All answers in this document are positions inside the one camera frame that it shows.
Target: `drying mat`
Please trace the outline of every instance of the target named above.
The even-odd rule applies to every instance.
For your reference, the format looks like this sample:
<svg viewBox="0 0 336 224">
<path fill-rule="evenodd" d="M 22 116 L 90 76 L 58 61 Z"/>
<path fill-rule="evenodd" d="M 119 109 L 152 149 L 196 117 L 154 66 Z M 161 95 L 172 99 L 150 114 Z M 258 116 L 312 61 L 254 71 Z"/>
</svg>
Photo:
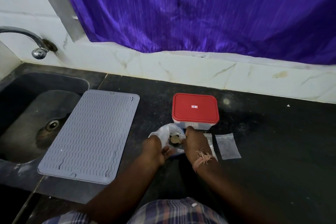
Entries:
<svg viewBox="0 0 336 224">
<path fill-rule="evenodd" d="M 140 97 L 88 90 L 38 166 L 43 175 L 109 184 L 114 180 Z"/>
</svg>

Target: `red lid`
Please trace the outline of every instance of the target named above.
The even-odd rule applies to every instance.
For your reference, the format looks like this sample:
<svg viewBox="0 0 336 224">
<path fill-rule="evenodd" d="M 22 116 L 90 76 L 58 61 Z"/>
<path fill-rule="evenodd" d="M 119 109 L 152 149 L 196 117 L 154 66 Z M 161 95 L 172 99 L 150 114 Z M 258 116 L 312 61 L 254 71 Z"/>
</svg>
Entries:
<svg viewBox="0 0 336 224">
<path fill-rule="evenodd" d="M 176 93 L 173 98 L 172 116 L 175 121 L 217 123 L 217 100 L 209 95 Z"/>
</svg>

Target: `faucet spout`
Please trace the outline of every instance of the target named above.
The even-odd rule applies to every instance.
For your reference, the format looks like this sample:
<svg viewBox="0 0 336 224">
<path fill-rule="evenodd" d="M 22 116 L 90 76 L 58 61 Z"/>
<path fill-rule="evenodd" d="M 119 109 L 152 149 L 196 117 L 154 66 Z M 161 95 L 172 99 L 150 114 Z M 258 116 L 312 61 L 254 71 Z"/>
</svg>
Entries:
<svg viewBox="0 0 336 224">
<path fill-rule="evenodd" d="M 17 27 L 2 26 L 0 27 L 0 33 L 19 33 L 29 36 L 35 41 L 39 48 L 34 49 L 31 54 L 35 59 L 44 59 L 47 56 L 47 52 L 57 52 L 57 47 L 51 41 L 42 39 L 35 33 Z"/>
</svg>

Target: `plaid shirt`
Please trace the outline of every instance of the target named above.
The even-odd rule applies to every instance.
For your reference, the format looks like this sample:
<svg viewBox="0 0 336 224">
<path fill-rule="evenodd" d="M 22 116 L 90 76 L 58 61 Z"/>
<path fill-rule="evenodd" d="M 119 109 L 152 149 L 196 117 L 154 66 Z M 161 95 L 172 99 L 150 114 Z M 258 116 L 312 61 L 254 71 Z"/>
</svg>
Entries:
<svg viewBox="0 0 336 224">
<path fill-rule="evenodd" d="M 44 224 L 94 224 L 94 221 L 83 213 L 68 212 L 52 218 Z M 180 200 L 157 200 L 141 207 L 127 224 L 156 223 L 211 223 L 227 224 L 227 222 L 209 207 L 188 197 Z"/>
</svg>

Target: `plastic container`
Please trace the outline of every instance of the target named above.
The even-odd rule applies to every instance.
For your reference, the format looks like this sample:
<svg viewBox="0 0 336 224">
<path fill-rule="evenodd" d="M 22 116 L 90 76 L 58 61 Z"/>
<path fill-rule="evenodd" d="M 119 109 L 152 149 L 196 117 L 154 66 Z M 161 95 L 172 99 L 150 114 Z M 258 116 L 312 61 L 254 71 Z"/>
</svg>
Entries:
<svg viewBox="0 0 336 224">
<path fill-rule="evenodd" d="M 173 97 L 172 118 L 179 128 L 208 130 L 219 121 L 217 100 L 209 95 L 177 93 Z"/>
</svg>

